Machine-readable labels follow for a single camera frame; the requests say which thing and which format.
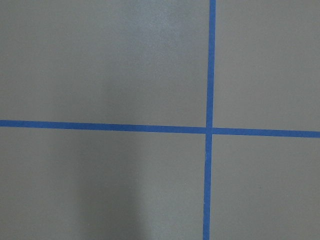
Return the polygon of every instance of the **gray floor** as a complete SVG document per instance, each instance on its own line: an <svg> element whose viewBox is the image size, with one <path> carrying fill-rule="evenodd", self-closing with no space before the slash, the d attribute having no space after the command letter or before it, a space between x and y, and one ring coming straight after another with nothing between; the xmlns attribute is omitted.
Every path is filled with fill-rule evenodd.
<svg viewBox="0 0 320 240"><path fill-rule="evenodd" d="M217 0L214 126L320 131L319 22ZM209 0L2 0L0 23L0 120L206 125ZM319 149L214 135L210 239L318 239ZM204 161L204 134L1 127L0 239L201 240Z"/></svg>

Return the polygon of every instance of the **vertical blue line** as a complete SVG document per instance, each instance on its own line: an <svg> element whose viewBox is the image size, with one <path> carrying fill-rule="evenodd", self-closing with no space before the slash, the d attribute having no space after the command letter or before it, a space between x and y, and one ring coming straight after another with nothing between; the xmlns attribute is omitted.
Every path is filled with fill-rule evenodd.
<svg viewBox="0 0 320 240"><path fill-rule="evenodd" d="M206 89L205 163L203 196L203 240L210 240L211 212L211 165L212 165L212 127L214 124L214 79L215 79L215 34L216 34L216 0L210 0L209 7L209 44L208 73Z"/></svg>

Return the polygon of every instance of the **blue tape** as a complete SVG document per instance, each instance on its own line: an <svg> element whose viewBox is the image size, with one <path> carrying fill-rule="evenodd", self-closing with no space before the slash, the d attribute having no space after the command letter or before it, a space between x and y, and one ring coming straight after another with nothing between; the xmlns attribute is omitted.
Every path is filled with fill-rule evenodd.
<svg viewBox="0 0 320 240"><path fill-rule="evenodd" d="M205 121L205 126L208 131L212 130L214 124L216 0L210 0L209 4L209 44ZM210 240L212 138L212 134L208 133L205 135L203 240Z"/></svg>
<svg viewBox="0 0 320 240"><path fill-rule="evenodd" d="M104 123L55 122L55 121L0 120L0 127L37 128L37 129L76 129L76 130L150 132L150 133L178 133L178 134L208 133L208 129L206 129L205 127L194 127L194 126L155 126L155 125L104 124Z"/></svg>
<svg viewBox="0 0 320 240"><path fill-rule="evenodd" d="M273 129L245 129L245 128L213 127L212 134L290 137L290 138L320 138L320 131L273 130Z"/></svg>

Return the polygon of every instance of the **gray panel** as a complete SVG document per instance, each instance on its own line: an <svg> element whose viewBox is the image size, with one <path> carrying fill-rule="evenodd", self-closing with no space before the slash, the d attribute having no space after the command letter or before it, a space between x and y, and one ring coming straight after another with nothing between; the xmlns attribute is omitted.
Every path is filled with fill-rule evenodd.
<svg viewBox="0 0 320 240"><path fill-rule="evenodd" d="M1 0L1 119L204 126L208 0Z"/></svg>
<svg viewBox="0 0 320 240"><path fill-rule="evenodd" d="M320 1L218 0L216 127L320 129Z"/></svg>
<svg viewBox="0 0 320 240"><path fill-rule="evenodd" d="M320 236L320 139L213 138L212 240Z"/></svg>
<svg viewBox="0 0 320 240"><path fill-rule="evenodd" d="M202 239L203 135L2 127L0 136L0 239Z"/></svg>

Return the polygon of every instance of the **blue line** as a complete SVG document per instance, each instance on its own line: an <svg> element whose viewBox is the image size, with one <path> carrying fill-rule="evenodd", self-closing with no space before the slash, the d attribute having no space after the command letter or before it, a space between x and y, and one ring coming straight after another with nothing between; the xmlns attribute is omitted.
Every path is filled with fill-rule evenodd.
<svg viewBox="0 0 320 240"><path fill-rule="evenodd" d="M209 43L208 73L206 89L206 121L207 130L214 124L214 80L215 80L215 34L216 34L216 0L210 0L209 7ZM210 240L210 209L211 209L211 165L212 139L210 133L205 135L204 163L204 194L203 194L203 240Z"/></svg>
<svg viewBox="0 0 320 240"><path fill-rule="evenodd" d="M129 125L129 124L104 124L80 122L55 122L55 121L18 121L0 120L0 127L37 128L37 129L76 129L76 130L101 130L125 132L150 132L150 133L179 133L179 134L205 134L208 129L194 126L155 126L155 125Z"/></svg>
<svg viewBox="0 0 320 240"><path fill-rule="evenodd" d="M290 138L320 138L320 131L273 130L273 129L245 129L245 128L213 127L212 134L290 137Z"/></svg>

